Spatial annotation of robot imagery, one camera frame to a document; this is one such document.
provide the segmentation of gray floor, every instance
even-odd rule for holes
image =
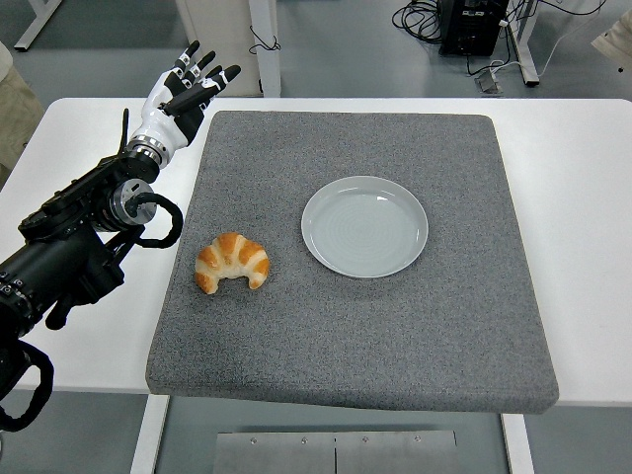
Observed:
[[[462,57],[440,57],[396,30],[395,0],[278,0],[284,97],[481,97]],[[587,10],[596,0],[577,2]],[[573,9],[574,2],[561,2]],[[502,97],[632,100],[631,71],[590,42],[630,8],[608,0],[600,15],[562,40],[542,76],[526,88],[517,66],[499,71]],[[586,18],[540,7],[530,42],[541,71],[557,38]],[[14,44],[33,11],[23,0],[0,0],[0,40]],[[172,1],[64,0],[15,65],[45,106],[63,97],[144,97],[188,41]],[[501,40],[493,58],[506,58]],[[472,60],[472,68],[489,59]],[[12,407],[29,393],[16,394]],[[144,397],[57,393],[21,434],[3,434],[0,472],[125,472]],[[538,473],[631,472],[632,411],[554,408],[526,417]],[[397,414],[204,399],[176,399],[168,416],[158,472],[209,472],[221,431],[452,429],[463,472],[507,471],[498,417],[482,414]]]

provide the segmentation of white robotic hand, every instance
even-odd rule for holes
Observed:
[[[199,42],[194,41],[156,82],[142,108],[142,125],[127,144],[127,149],[150,156],[162,169],[174,153],[196,137],[204,110],[228,82],[241,71],[239,66],[222,70],[216,66],[205,76],[203,69],[213,60],[211,51],[199,63],[192,61]]]

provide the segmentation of croissant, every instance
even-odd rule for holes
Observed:
[[[218,235],[196,258],[196,283],[206,294],[214,294],[223,278],[248,277],[251,289],[260,287],[270,270],[266,250],[237,232]]]

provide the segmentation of metal plate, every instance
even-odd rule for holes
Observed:
[[[332,474],[335,440],[328,433],[218,434],[214,474]]]
[[[458,474],[454,432],[219,434],[214,474]]]
[[[337,474],[457,474],[454,432],[338,433]]]

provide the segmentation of robot finger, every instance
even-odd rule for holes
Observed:
[[[182,83],[191,89],[196,80],[201,76],[202,70],[215,58],[215,51],[211,51],[205,57],[201,59],[199,63],[193,63],[190,69],[185,72],[185,76],[182,78]]]
[[[206,76],[205,76],[205,77],[206,77],[206,78],[213,77],[214,75],[219,74],[221,71],[222,71],[222,67],[221,67],[221,65],[217,65],[217,66],[213,67],[210,71],[208,71],[208,74],[206,74]],[[205,111],[205,110],[206,110],[206,108],[208,107],[208,105],[210,104],[210,101],[212,101],[213,99],[214,99],[214,98],[212,98],[212,97],[211,97],[210,99],[205,100],[204,102],[202,102],[202,103],[199,105],[199,108],[200,108],[202,111]]]
[[[168,116],[179,116],[223,91],[241,71],[237,65],[230,66],[210,78],[194,84],[191,89],[174,97],[169,103],[163,104],[161,110]]]
[[[180,57],[176,59],[176,62],[174,63],[174,67],[172,70],[178,75],[179,78],[182,79],[183,76],[185,75],[185,71],[189,67],[189,64],[191,64],[191,58],[194,55],[194,53],[198,50],[198,48],[199,48],[199,41],[195,40],[185,50],[185,52],[183,52],[180,55]]]

